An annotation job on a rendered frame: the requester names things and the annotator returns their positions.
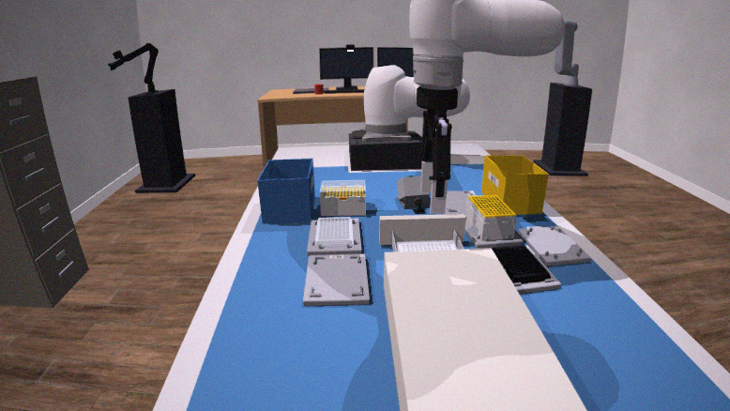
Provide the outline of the blue open-top bin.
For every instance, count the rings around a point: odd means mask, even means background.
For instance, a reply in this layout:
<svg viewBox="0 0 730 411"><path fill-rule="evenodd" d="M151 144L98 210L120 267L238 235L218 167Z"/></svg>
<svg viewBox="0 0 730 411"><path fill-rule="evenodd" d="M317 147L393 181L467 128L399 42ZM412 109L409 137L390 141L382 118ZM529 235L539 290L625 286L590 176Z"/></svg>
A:
<svg viewBox="0 0 730 411"><path fill-rule="evenodd" d="M257 180L262 223L311 222L315 199L313 174L309 183L312 161L267 162Z"/></svg>

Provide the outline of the blue bench mat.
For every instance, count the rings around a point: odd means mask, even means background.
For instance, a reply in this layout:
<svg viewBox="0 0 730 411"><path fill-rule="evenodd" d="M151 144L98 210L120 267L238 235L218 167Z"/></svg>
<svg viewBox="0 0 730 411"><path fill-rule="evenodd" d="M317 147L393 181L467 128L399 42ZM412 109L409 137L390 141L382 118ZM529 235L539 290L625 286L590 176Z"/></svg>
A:
<svg viewBox="0 0 730 411"><path fill-rule="evenodd" d="M421 171L314 167L312 220L358 219L370 304L303 306L310 222L251 235L186 411L400 411L379 216ZM365 180L366 215L321 216L322 180ZM559 289L519 294L587 411L730 411L730 399L592 259L548 266Z"/></svg>

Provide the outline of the yellow open-top bin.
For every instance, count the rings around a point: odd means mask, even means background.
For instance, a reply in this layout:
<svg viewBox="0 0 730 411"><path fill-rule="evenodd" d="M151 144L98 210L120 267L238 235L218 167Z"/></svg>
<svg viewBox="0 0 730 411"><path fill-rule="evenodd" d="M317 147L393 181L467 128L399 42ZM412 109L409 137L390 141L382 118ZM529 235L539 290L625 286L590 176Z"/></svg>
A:
<svg viewBox="0 0 730 411"><path fill-rule="evenodd" d="M548 173L524 156L485 156L481 193L497 195L516 214L542 214Z"/></svg>

